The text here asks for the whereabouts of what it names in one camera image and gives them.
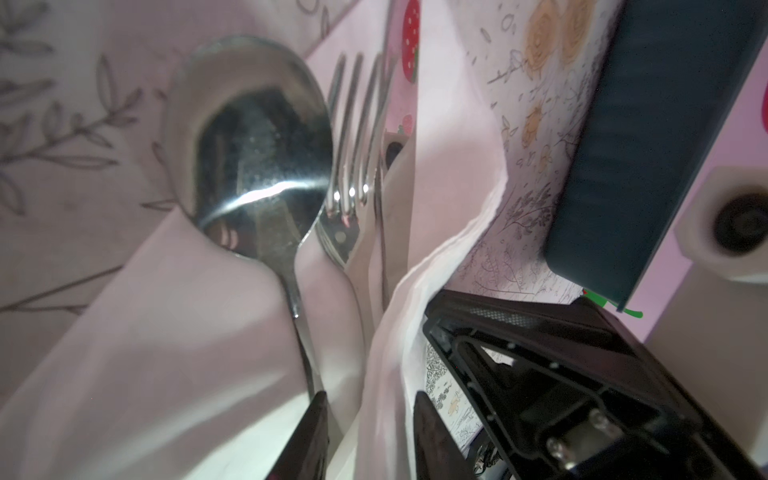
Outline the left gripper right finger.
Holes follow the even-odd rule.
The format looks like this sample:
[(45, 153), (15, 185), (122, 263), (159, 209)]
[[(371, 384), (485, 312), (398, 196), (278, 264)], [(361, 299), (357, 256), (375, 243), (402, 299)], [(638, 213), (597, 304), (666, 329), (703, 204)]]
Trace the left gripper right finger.
[(429, 396), (418, 391), (414, 403), (414, 453), (418, 480), (475, 480)]

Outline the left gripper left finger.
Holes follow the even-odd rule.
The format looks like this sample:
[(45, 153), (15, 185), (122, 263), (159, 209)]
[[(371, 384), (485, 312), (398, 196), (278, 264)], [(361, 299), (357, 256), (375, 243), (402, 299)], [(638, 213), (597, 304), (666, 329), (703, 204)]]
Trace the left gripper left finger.
[(318, 392), (266, 480), (323, 480), (329, 447), (327, 393)]

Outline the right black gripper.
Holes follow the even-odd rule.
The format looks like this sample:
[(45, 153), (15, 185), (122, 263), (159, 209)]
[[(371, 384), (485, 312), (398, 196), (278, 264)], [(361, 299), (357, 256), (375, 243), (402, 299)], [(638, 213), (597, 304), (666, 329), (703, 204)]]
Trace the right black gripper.
[(612, 314), (443, 290), (423, 332), (509, 479), (758, 479), (760, 468)]

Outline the white paper napkin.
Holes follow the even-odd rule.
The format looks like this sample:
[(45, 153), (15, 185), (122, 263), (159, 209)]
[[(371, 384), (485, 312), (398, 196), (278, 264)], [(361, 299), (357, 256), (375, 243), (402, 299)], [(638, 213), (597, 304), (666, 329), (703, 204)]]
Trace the white paper napkin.
[[(410, 270), (369, 355), (347, 280), (311, 240), (300, 283), (320, 368), (347, 434), (332, 479), (412, 479), (427, 303), (499, 206), (507, 169), (493, 112), (448, 1), (422, 8)], [(262, 479), (309, 400), (275, 276), (170, 213), (1, 412), (5, 479)]]

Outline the silver fork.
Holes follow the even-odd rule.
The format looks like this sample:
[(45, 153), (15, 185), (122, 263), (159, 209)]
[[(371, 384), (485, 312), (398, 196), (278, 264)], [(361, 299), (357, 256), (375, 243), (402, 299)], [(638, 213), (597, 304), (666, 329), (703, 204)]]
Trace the silver fork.
[(363, 72), (364, 56), (358, 53), (350, 74), (347, 56), (336, 63), (327, 96), (332, 127), (333, 164), (328, 194), (317, 227), (326, 254), (347, 277), (359, 312), (365, 346), (374, 333), (371, 301), (363, 260), (373, 226), (369, 203), (373, 195), (374, 169), (371, 149), (378, 113), (382, 56), (376, 55), (369, 74)]

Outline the silver table knife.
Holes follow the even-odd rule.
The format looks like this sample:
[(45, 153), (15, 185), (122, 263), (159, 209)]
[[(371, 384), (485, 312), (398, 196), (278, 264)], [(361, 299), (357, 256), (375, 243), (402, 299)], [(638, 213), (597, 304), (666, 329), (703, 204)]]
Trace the silver table knife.
[(382, 308), (408, 270), (415, 183), (415, 130), (422, 7), (390, 3), (385, 37), (386, 113), (380, 163)]

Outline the silver spoon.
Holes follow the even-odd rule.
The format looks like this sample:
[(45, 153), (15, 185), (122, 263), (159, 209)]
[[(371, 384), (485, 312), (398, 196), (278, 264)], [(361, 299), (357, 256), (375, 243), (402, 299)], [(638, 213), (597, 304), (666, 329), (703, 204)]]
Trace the silver spoon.
[(230, 36), (200, 46), (173, 77), (160, 142), (170, 187), (193, 225), (278, 279), (308, 392), (317, 393), (322, 382), (295, 267), (332, 173), (332, 128), (315, 76), (268, 39)]

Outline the dark teal plastic bin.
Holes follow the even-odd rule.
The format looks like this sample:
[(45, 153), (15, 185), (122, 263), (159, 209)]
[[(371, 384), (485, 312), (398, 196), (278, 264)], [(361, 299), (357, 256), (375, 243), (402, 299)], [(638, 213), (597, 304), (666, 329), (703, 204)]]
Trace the dark teal plastic bin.
[(627, 306), (767, 37), (763, 1), (629, 1), (588, 109), (545, 259)]

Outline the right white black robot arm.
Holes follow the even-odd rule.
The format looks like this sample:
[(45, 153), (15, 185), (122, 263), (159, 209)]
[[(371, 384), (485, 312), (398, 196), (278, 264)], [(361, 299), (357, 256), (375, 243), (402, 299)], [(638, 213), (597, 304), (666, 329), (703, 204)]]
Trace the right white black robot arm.
[(690, 269), (646, 341), (587, 297), (444, 290), (423, 332), (516, 479), (759, 479), (767, 291)]

